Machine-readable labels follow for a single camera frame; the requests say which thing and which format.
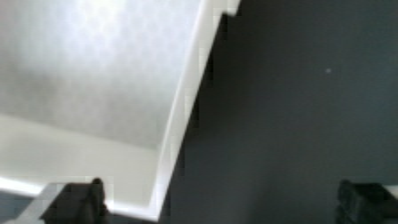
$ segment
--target gray background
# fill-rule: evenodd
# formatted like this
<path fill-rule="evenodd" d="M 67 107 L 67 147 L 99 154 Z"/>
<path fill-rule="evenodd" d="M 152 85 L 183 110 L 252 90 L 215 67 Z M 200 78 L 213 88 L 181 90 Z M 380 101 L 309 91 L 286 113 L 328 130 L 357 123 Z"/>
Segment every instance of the gray background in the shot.
<path fill-rule="evenodd" d="M 339 180 L 398 184 L 398 1 L 243 0 L 224 22 L 160 223 L 328 224 Z"/>

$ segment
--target white edge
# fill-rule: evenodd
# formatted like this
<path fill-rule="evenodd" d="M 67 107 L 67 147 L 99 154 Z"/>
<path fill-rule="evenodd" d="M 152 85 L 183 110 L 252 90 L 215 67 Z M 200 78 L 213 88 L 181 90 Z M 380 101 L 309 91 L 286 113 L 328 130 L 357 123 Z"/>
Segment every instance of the white edge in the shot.
<path fill-rule="evenodd" d="M 238 4 L 240 0 L 206 0 L 204 4 L 200 5 L 199 15 L 195 19 L 193 39 L 190 41 L 192 48 L 188 50 L 188 61 L 183 71 L 184 75 L 177 84 L 167 130 L 161 141 L 161 153 L 156 168 L 151 202 L 147 210 L 142 211 L 140 215 L 142 219 L 154 222 L 160 219 L 172 171 L 190 119 L 190 112 L 195 102 L 206 62 L 209 58 L 216 27 L 220 23 L 220 15 L 222 13 L 231 16 L 236 15 Z"/>

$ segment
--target dark gray surface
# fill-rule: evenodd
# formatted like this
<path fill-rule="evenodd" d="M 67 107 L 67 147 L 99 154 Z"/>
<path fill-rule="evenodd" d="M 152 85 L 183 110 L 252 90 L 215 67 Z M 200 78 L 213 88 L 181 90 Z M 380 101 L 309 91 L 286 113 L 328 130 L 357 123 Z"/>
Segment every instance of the dark gray surface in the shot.
<path fill-rule="evenodd" d="M 220 37 L 161 223 L 334 223 L 398 184 L 398 1 L 243 0 Z"/>

